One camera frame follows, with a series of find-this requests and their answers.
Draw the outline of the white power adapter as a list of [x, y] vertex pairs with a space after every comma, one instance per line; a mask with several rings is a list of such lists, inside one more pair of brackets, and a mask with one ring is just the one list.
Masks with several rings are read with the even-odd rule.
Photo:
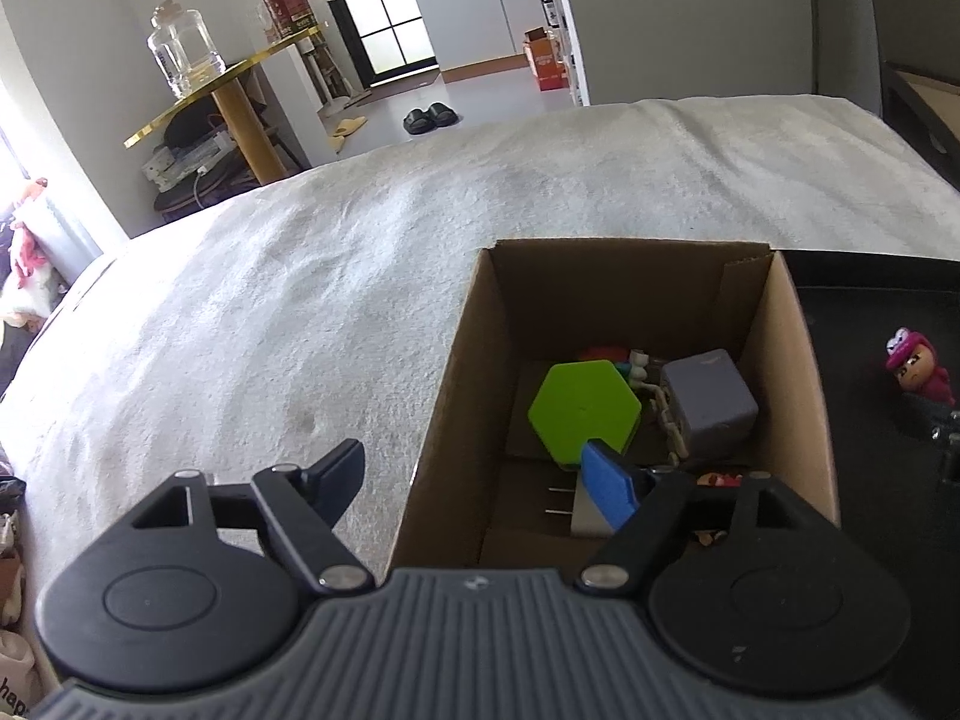
[[563, 525], [573, 538], [606, 539], [613, 535], [613, 528], [590, 499], [576, 470], [551, 473], [544, 514]]

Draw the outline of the black tray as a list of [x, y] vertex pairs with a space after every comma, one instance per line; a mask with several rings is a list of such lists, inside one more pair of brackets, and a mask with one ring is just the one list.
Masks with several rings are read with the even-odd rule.
[[931, 416], [885, 371], [900, 327], [958, 369], [958, 266], [905, 255], [791, 250], [791, 277], [827, 400], [841, 527], [900, 580], [911, 632], [887, 686], [931, 718], [958, 713], [958, 483], [944, 483]]

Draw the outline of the pink hooded figurine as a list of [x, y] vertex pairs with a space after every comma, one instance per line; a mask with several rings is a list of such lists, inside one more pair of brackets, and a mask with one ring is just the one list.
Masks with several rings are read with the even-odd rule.
[[887, 340], [885, 371], [896, 378], [901, 390], [934, 403], [955, 405], [950, 374], [923, 333], [900, 327]]

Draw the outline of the grey cube rabbit toy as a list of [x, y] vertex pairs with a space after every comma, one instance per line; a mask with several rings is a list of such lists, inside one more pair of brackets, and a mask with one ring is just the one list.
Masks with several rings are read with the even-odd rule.
[[726, 349], [669, 361], [651, 372], [651, 358], [630, 355], [631, 390], [652, 400], [675, 465], [729, 454], [758, 418], [758, 403]]

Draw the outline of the green hexagonal container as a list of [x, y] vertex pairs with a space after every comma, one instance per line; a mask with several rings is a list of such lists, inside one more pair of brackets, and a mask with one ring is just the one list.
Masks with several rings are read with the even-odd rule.
[[578, 468], [592, 439], [623, 452], [642, 414], [640, 399], [612, 362], [597, 359], [551, 366], [527, 419], [556, 465]]

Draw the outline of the brown cardboard box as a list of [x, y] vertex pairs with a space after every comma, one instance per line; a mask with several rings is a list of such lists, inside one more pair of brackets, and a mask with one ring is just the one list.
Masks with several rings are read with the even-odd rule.
[[757, 419], [682, 460], [771, 473], [839, 514], [820, 376], [786, 259], [754, 242], [501, 241], [478, 254], [409, 502], [397, 567], [573, 574], [596, 549], [569, 504], [600, 437], [672, 460], [651, 385], [664, 362], [730, 359]]

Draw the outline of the white blanket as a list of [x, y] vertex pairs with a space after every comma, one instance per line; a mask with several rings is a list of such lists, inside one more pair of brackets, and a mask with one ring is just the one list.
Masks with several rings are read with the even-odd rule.
[[171, 473], [347, 437], [368, 476], [338, 534], [382, 571], [480, 250], [564, 238], [950, 259], [958, 195], [848, 101], [693, 98], [430, 135], [160, 227], [76, 282], [3, 395], [25, 605]]

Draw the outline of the gold round side table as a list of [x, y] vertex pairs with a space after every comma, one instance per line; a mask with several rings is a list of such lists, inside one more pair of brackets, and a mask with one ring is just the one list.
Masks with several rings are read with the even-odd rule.
[[283, 181], [286, 177], [286, 169], [280, 158], [275, 153], [274, 147], [268, 140], [267, 132], [263, 128], [257, 114], [252, 109], [251, 101], [247, 98], [244, 89], [242, 89], [239, 77], [246, 71], [252, 70], [265, 60], [280, 54], [296, 44], [313, 39], [319, 36], [320, 27], [302, 29], [301, 31], [283, 37], [278, 43], [270, 44], [265, 49], [259, 50], [257, 54], [241, 60], [235, 65], [228, 67], [221, 75], [215, 76], [210, 82], [190, 93], [187, 98], [179, 101], [166, 109], [163, 114], [149, 121], [144, 127], [132, 133], [130, 137], [125, 138], [124, 146], [127, 149], [133, 148], [137, 143], [160, 130], [161, 127], [169, 124], [174, 115], [179, 114], [181, 110], [189, 107], [191, 104], [200, 101], [200, 99], [212, 96], [213, 103], [217, 105], [221, 117], [223, 117], [229, 135], [235, 140], [245, 162], [251, 168], [252, 174], [256, 177], [260, 185], [273, 184], [277, 181]]

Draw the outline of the yellow slippers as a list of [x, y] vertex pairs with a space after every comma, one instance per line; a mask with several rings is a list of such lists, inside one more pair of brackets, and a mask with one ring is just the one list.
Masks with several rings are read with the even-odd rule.
[[368, 119], [364, 115], [359, 117], [350, 117], [350, 119], [342, 119], [334, 127], [329, 135], [327, 135], [327, 142], [331, 145], [332, 151], [335, 154], [340, 154], [347, 144], [348, 138], [352, 135], [355, 135], [356, 132], [359, 132], [368, 122]]

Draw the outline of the black slippers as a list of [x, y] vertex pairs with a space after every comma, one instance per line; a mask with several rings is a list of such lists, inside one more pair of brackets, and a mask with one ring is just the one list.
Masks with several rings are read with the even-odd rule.
[[427, 109], [409, 110], [405, 115], [402, 125], [405, 132], [414, 137], [433, 132], [437, 128], [452, 127], [460, 121], [459, 114], [452, 107], [444, 103], [433, 103]]

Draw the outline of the orange cardboard box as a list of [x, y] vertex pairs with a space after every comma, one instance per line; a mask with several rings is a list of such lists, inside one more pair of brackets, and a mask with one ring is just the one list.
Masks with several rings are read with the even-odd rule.
[[568, 72], [548, 29], [524, 32], [524, 54], [540, 91], [558, 91], [569, 85]]

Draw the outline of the clear glass jar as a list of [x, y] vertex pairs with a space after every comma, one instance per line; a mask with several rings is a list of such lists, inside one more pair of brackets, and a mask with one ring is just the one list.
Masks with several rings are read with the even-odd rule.
[[199, 10], [164, 0], [151, 13], [148, 44], [176, 99], [184, 99], [226, 71]]

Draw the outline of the red tin can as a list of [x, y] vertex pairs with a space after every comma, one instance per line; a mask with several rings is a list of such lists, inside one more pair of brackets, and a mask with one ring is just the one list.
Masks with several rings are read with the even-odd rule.
[[309, 0], [262, 0], [280, 37], [293, 36], [303, 29], [317, 26], [313, 5]]

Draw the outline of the white kitchen cabinet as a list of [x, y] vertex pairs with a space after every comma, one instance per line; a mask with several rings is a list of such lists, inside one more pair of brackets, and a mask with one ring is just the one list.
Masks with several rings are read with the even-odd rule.
[[524, 39], [544, 26], [540, 0], [416, 0], [446, 83], [526, 65]]

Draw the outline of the black bed frame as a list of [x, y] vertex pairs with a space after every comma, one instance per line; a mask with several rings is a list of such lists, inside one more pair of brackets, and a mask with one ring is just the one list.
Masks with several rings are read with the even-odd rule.
[[953, 187], [958, 187], [958, 82], [885, 62], [884, 121]]

